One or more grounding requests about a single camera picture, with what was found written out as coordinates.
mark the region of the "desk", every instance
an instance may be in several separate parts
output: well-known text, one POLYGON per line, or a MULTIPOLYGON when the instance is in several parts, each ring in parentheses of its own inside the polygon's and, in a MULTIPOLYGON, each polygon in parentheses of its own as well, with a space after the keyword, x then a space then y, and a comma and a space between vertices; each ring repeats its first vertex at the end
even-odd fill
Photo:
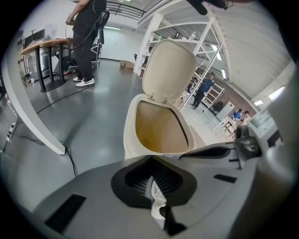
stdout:
POLYGON ((37 74, 38 74, 38 79, 39 83, 41 85, 41 92, 48 92, 53 89, 56 89, 60 86, 62 86, 65 83, 64 80, 64 71, 62 67, 62 50, 63 50, 63 45, 68 44, 67 39, 53 39, 53 40, 47 40, 43 42, 38 42, 34 45, 28 46, 25 48, 22 52, 21 55, 26 55, 32 51, 35 51, 36 53, 36 67, 37 67, 37 74), (52 47, 59 46, 59 73, 60 73, 60 79, 54 80, 53 78, 53 70, 52 70, 52 47), (41 62, 40 62, 40 54, 39 54, 39 49, 42 47, 48 48, 48 55, 49 55, 49 73, 50 73, 50 80, 51 82, 48 84, 44 84, 43 82, 43 76, 42 76, 42 70, 41 70, 41 62))
POLYGON ((220 128, 222 132, 228 130, 232 133, 237 129, 237 125, 229 116, 227 116, 212 131, 215 131, 217 128, 220 128))

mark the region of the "white sneaker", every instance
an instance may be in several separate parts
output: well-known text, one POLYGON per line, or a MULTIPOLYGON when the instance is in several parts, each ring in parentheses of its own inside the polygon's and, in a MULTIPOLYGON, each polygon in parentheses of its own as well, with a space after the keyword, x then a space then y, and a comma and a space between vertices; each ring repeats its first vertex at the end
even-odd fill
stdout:
POLYGON ((166 206, 166 198, 163 196, 155 181, 153 181, 151 186, 151 194, 155 200, 150 211, 152 217, 156 219, 165 219, 160 213, 160 208, 166 206))
POLYGON ((92 78, 91 80, 89 80, 87 82, 82 80, 80 83, 77 83, 76 86, 77 87, 94 86, 94 78, 92 78))
POLYGON ((78 77, 75 77, 74 79, 73 79, 73 81, 82 81, 82 80, 79 80, 79 78, 78 77))

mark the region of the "wooden table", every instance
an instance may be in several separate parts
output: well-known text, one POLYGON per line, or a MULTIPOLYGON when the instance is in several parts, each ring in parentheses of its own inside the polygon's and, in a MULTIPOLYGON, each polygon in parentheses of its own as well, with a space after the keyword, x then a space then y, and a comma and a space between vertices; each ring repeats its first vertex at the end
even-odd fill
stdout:
POLYGON ((65 83, 64 80, 64 71, 62 66, 62 51, 63 51, 63 45, 69 44, 67 39, 53 39, 53 40, 47 40, 44 42, 38 42, 34 45, 28 46, 25 48, 21 54, 26 55, 32 51, 35 51, 36 53, 36 67, 37 67, 37 75, 39 79, 39 83, 41 85, 41 92, 48 92, 53 89, 56 89, 60 86, 62 86, 65 83), (60 73, 60 79, 54 80, 53 78, 53 70, 52 70, 52 47, 59 46, 59 73, 60 73), (48 84, 44 84, 43 82, 43 75, 42 75, 42 69, 41 69, 41 62, 40 62, 40 54, 39 49, 42 47, 48 48, 48 55, 49 55, 49 73, 50 73, 50 80, 51 82, 48 84))

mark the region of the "blue shirt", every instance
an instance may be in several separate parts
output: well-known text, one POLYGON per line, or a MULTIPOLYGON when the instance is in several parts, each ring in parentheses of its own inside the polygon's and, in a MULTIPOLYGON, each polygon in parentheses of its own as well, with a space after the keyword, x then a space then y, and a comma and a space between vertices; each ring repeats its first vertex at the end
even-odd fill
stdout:
POLYGON ((234 116, 235 119, 240 119, 241 116, 242 116, 242 114, 239 113, 239 111, 235 111, 235 112, 233 113, 233 116, 234 116))
POLYGON ((204 93, 206 93, 210 87, 214 87, 215 82, 213 80, 208 80, 208 79, 204 79, 201 86, 199 87, 199 90, 203 91, 204 93))

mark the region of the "concrete floor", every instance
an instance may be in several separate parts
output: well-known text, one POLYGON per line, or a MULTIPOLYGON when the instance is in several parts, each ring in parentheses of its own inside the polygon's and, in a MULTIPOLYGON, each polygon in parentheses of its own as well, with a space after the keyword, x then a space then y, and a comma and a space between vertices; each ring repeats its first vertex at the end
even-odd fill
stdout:
MULTIPOLYGON (((143 93, 142 80, 132 72, 121 70, 116 61, 102 60, 95 81, 95 87, 65 98, 38 114, 52 134, 71 150, 78 174, 124 159, 123 130, 128 107, 135 95, 143 93)), ((36 111, 78 90, 72 80, 48 93, 39 92, 38 82, 26 89, 36 111)), ((0 120, 3 141, 3 134, 14 121, 8 107, 3 108, 0 120)), ((36 139, 24 123, 17 126, 15 133, 36 139)), ((0 170, 12 196, 30 211, 74 178, 68 156, 59 156, 46 146, 16 136, 2 156, 0 170)))
POLYGON ((184 107, 183 117, 189 126, 192 126, 205 145, 222 143, 227 141, 227 136, 220 129, 212 130, 220 123, 212 112, 207 110, 201 103, 198 108, 193 111, 189 103, 193 103, 191 99, 184 107))

